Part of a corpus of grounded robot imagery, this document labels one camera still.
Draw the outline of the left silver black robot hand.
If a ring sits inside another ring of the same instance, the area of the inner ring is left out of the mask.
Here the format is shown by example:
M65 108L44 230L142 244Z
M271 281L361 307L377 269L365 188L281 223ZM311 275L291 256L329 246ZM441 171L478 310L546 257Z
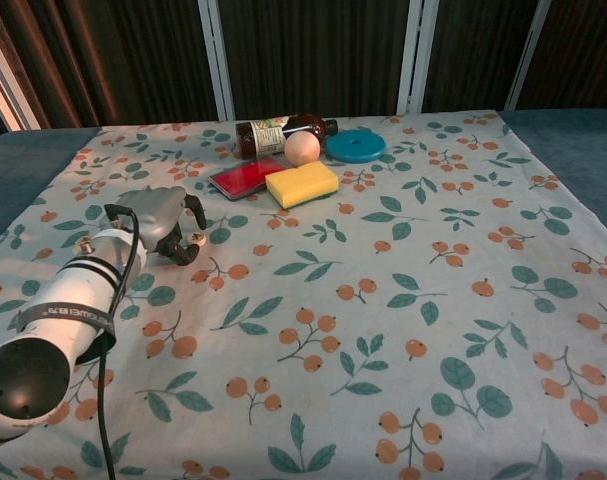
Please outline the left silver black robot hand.
M189 246L181 245L183 235L179 219L185 209L189 209L201 230L206 228L206 218L199 198L190 195L183 187L147 186L119 195L115 204L104 206L105 215L100 220L101 229L119 229L134 232L133 220L122 211L132 211L139 226L139 241L149 253L158 253L177 265L192 263L203 245L201 238Z

